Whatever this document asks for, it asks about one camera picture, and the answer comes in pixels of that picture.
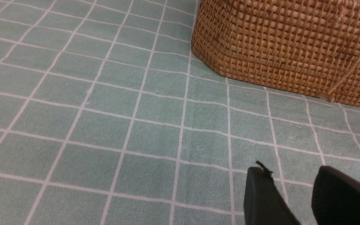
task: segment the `basket knob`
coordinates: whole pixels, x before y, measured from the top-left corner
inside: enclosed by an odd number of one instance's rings
[[[321,99],[321,100],[325,100],[325,101],[328,101],[328,102],[330,102],[330,103],[332,103],[332,102],[334,102],[334,95],[332,95],[332,94],[329,94],[329,93],[327,93],[327,92],[325,92],[325,91],[322,91],[320,94],[319,94],[319,98]]]

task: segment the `rattan basket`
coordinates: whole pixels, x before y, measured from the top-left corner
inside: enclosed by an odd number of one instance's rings
[[[224,77],[360,107],[360,0],[201,0],[191,45]]]

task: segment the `floor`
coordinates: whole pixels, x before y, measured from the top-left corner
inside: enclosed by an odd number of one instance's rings
[[[360,108],[215,74],[196,6],[0,0],[0,225],[241,225],[256,160],[311,225],[320,165],[360,181]]]

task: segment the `wicker basket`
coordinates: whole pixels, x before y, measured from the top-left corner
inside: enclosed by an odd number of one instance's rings
[[[224,77],[360,107],[360,0],[201,0],[191,45]]]

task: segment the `basket weave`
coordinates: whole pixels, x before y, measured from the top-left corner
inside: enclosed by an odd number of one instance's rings
[[[360,0],[201,0],[191,45],[224,77],[360,107]]]

